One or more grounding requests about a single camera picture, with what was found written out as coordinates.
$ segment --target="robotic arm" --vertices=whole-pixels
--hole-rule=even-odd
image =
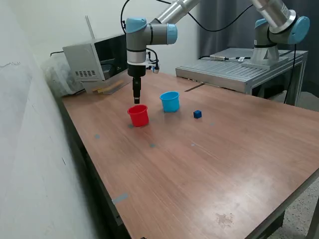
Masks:
[[[133,77],[134,103],[140,103],[141,77],[146,74],[147,45],[169,45],[177,41],[175,23],[192,10],[200,0],[175,0],[151,23],[145,18],[128,18],[126,21],[128,74]],[[282,0],[251,0],[264,19],[256,22],[255,50],[252,60],[276,61],[272,54],[277,43],[297,44],[308,33],[310,21],[298,17]]]

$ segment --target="red cup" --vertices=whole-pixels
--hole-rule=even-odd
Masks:
[[[149,123],[148,107],[145,105],[137,105],[129,108],[128,114],[135,127],[142,127]]]

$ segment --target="blue cube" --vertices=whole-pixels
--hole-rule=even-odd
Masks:
[[[201,111],[195,111],[195,112],[194,112],[194,118],[195,118],[195,119],[201,118]]]

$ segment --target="white wall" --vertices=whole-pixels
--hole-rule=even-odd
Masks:
[[[9,4],[41,64],[50,52],[60,51],[63,46],[91,38],[85,15],[89,15],[97,38],[121,33],[120,13],[124,2],[125,0],[10,0]],[[144,16],[151,21],[166,7],[166,4],[155,0],[131,0],[126,6],[124,19]],[[179,38],[175,45],[153,47],[158,52],[162,72],[175,74],[176,66],[193,61],[198,56],[196,23],[186,16],[177,27]]]
[[[100,238],[81,155],[5,0],[0,34],[0,238]]]

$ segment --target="blue cup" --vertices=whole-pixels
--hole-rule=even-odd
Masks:
[[[160,96],[161,103],[163,104],[164,112],[176,112],[179,109],[179,93],[170,91]]]

